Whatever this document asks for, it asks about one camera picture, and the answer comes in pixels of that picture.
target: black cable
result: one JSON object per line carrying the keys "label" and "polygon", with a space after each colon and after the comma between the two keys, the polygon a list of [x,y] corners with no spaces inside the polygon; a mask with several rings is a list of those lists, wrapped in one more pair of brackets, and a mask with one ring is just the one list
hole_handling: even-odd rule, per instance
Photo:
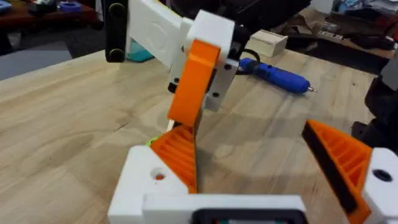
{"label": "black cable", "polygon": [[[253,55],[254,58],[256,58],[256,61],[252,62],[253,63],[252,66],[253,67],[255,65],[257,65],[258,63],[261,63],[260,55],[257,52],[255,52],[254,50],[252,50],[252,49],[243,49],[242,52],[246,52],[248,54],[251,54],[251,55]],[[250,74],[252,74],[251,71],[239,71],[239,68],[236,71],[236,75],[250,75]]]}

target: blue object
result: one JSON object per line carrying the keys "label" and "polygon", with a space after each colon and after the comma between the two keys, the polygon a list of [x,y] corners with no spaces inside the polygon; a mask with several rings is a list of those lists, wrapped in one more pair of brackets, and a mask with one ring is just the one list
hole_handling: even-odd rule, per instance
{"label": "blue object", "polygon": [[10,9],[12,9],[12,4],[9,4],[6,1],[1,1],[0,0],[0,13],[1,12],[7,12]]}
{"label": "blue object", "polygon": [[63,12],[80,12],[81,4],[78,2],[60,2],[60,10]]}
{"label": "blue object", "polygon": [[348,6],[344,3],[340,3],[340,5],[338,6],[338,12],[341,14],[344,14],[348,9]]}
{"label": "blue object", "polygon": [[243,71],[251,71],[252,73],[262,78],[263,80],[279,86],[292,93],[305,93],[310,88],[310,82],[304,77],[288,72],[272,65],[267,65],[261,62],[256,62],[251,58],[244,58],[240,60],[239,66]]}
{"label": "blue object", "polygon": [[145,62],[152,58],[154,58],[154,56],[149,53],[149,51],[138,44],[134,39],[131,39],[130,51],[127,54],[127,59],[133,62]]}
{"label": "blue object", "polygon": [[346,4],[348,7],[352,7],[360,2],[360,0],[343,0],[343,3]]}

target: ribbed orange part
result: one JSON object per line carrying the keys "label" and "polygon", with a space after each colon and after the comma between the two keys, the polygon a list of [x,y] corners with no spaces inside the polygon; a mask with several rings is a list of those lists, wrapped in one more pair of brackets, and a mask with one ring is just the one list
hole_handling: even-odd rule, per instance
{"label": "ribbed orange part", "polygon": [[180,125],[156,139],[150,147],[188,187],[197,190],[197,169],[193,128]]}
{"label": "ribbed orange part", "polygon": [[353,213],[347,214],[349,222],[363,223],[370,214],[370,209],[361,193],[372,149],[359,140],[318,121],[308,120],[307,124],[317,135],[358,204]]}

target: black object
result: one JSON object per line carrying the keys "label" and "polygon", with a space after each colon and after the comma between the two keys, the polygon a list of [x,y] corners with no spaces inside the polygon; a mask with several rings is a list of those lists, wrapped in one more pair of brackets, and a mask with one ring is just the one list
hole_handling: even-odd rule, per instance
{"label": "black object", "polygon": [[380,12],[376,11],[375,9],[365,7],[362,9],[346,10],[344,12],[344,15],[365,19],[367,21],[375,21],[382,14]]}
{"label": "black object", "polygon": [[123,62],[126,47],[128,0],[103,1],[105,56],[108,62]]}
{"label": "black object", "polygon": [[12,52],[12,46],[6,32],[0,30],[0,55]]}
{"label": "black object", "polygon": [[280,221],[288,224],[307,224],[305,214],[294,209],[204,208],[194,211],[192,224],[214,224],[222,220]]}
{"label": "black object", "polygon": [[293,38],[287,39],[286,48],[289,50],[299,51],[303,54],[327,60],[329,62],[344,65],[364,72],[379,75],[381,70],[386,66],[389,59],[374,54],[369,54],[362,50],[353,49],[341,44],[334,43],[325,39],[318,39],[318,47],[309,51],[302,51],[300,48],[292,47],[289,44]]}
{"label": "black object", "polygon": [[308,123],[304,126],[302,136],[325,174],[325,177],[328,179],[330,187],[333,189],[345,213],[350,214],[354,212],[358,207],[354,196],[345,184],[336,164],[332,161],[324,145],[320,142],[317,134]]}
{"label": "black object", "polygon": [[397,90],[392,90],[379,76],[372,81],[365,105],[376,118],[368,125],[354,122],[351,135],[370,147],[386,147],[398,153]]}
{"label": "black object", "polygon": [[287,39],[286,48],[295,51],[306,49],[309,45],[320,40],[313,34],[288,33],[287,36],[289,38]]}
{"label": "black object", "polygon": [[168,85],[168,87],[167,87],[167,90],[168,90],[169,92],[175,93],[176,89],[177,89],[177,85],[176,85],[176,84],[174,84],[174,83],[169,83],[169,85]]}
{"label": "black object", "polygon": [[243,52],[244,46],[250,39],[250,32],[245,27],[235,26],[232,34],[231,48],[228,52],[228,58],[239,60]]}
{"label": "black object", "polygon": [[383,35],[351,34],[351,41],[364,49],[393,50],[395,42]]}
{"label": "black object", "polygon": [[234,20],[251,34],[283,24],[310,5],[311,0],[172,0],[172,9],[194,19],[200,9]]}
{"label": "black object", "polygon": [[41,16],[46,13],[55,12],[57,10],[57,5],[55,2],[53,4],[37,4],[36,2],[29,2],[27,5],[28,12],[34,16]]}

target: plywood surface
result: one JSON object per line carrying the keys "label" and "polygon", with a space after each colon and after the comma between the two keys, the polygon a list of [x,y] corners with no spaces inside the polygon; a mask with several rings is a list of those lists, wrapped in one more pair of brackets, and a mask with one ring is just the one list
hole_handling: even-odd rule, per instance
{"label": "plywood surface", "polygon": [[[338,206],[300,137],[317,119],[349,132],[371,115],[372,75],[285,51],[264,61],[307,77],[295,96],[254,77],[234,79],[198,131],[200,190],[300,194],[310,223],[340,223]],[[157,60],[110,64],[104,52],[0,82],[0,223],[107,223],[128,149],[167,127],[172,95]]]}

